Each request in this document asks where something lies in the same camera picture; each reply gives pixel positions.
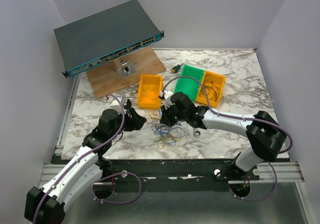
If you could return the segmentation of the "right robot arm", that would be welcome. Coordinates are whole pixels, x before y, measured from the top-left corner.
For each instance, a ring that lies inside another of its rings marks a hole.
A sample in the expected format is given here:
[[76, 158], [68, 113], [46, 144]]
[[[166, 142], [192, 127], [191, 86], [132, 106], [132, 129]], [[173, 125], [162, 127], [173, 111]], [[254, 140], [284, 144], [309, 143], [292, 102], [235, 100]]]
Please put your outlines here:
[[237, 180], [247, 176], [255, 165], [263, 161], [274, 161], [287, 137], [265, 111], [258, 111], [256, 115], [231, 115], [211, 110], [207, 106], [196, 106], [182, 92], [163, 91], [160, 98], [164, 100], [160, 119], [164, 125], [174, 126], [178, 122], [186, 122], [192, 128], [218, 129], [248, 138], [250, 148], [238, 154], [230, 167], [231, 176]]

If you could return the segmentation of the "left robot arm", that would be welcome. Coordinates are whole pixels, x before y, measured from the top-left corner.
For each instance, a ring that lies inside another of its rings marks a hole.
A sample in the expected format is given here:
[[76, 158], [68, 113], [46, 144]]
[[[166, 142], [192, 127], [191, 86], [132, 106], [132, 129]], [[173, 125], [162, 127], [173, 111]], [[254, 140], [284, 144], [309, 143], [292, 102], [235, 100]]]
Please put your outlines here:
[[142, 129], [146, 118], [134, 108], [106, 109], [98, 125], [88, 134], [68, 164], [41, 188], [32, 187], [27, 193], [24, 217], [32, 223], [62, 223], [69, 206], [97, 181], [113, 181], [127, 171], [113, 173], [111, 162], [103, 155], [112, 141], [123, 132]]

